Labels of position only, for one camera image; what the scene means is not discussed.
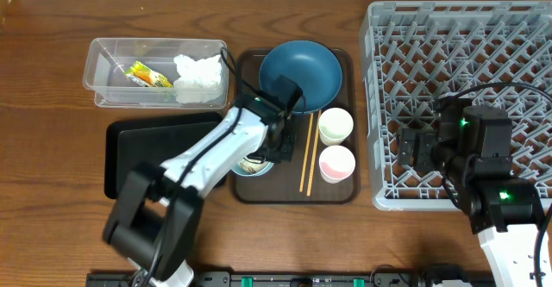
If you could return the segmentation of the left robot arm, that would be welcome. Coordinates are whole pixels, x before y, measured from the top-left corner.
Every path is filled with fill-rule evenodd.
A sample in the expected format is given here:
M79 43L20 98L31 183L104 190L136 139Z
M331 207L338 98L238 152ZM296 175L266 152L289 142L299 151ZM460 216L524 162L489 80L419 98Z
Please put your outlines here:
M249 155L270 159L281 150L292 114L306 101L242 94L220 123L179 155L160 165L140 162L128 174L103 230L103 240L138 265L136 286L187 286L186 263L204 199Z

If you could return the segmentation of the yellow green snack wrapper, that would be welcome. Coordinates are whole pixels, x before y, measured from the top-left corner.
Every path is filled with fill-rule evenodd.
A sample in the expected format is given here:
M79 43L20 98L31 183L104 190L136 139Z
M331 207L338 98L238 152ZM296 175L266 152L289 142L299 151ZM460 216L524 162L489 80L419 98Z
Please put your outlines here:
M140 61L136 61L129 67L124 75L141 87L171 88L173 86L165 75L152 70Z

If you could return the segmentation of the cream white cup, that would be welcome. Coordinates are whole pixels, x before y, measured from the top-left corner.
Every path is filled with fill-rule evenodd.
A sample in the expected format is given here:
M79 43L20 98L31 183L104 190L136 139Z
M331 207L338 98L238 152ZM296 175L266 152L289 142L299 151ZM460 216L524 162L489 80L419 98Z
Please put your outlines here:
M352 133L353 117L341 108L325 110L318 121L320 140L326 146L340 145Z

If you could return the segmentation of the white tissue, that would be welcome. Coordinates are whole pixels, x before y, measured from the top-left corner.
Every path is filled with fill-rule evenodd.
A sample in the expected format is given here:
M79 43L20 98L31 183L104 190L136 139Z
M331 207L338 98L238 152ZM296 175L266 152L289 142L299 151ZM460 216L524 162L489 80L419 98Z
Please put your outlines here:
M173 82L178 103L208 103L217 100L222 88L221 55L194 60L180 54L173 59L179 78Z

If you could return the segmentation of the light blue bowl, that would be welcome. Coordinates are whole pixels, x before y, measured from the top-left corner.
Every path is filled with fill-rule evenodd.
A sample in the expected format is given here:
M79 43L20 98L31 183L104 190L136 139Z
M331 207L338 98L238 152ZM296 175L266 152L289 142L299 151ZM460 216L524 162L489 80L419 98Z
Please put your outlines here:
M238 176L259 177L269 172L272 167L273 162L244 158L234 165L231 171Z

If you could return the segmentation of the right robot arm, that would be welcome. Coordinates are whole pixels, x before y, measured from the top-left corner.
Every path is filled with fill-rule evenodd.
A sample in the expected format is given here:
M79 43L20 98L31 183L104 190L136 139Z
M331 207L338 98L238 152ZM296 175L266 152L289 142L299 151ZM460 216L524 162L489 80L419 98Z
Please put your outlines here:
M468 98L435 103L436 130L403 128L398 162L440 172L453 205L469 219L498 286L549 286L551 260L544 209L536 187L511 174L512 121L503 109Z

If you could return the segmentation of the rice leftovers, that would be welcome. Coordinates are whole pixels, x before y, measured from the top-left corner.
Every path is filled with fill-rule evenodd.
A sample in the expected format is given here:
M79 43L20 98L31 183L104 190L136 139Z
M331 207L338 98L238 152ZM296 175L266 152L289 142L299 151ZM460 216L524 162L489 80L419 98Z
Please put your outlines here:
M245 173L256 174L266 168L269 163L266 161L244 158L238 165Z

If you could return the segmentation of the pink cup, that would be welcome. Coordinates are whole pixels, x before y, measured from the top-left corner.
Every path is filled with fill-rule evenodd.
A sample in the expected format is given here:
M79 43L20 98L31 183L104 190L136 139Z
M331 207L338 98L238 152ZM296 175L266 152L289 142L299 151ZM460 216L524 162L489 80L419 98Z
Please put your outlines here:
M318 164L323 180L337 184L353 174L356 160L349 149L335 145L322 150Z

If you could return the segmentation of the dark blue plate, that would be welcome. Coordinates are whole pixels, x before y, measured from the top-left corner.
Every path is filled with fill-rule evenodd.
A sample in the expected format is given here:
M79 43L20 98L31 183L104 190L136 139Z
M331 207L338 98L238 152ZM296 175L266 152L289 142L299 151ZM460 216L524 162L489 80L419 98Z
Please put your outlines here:
M309 114L329 105L342 87L337 57L314 41L288 41L269 51L260 66L260 89L276 97L296 84L302 91L295 114Z

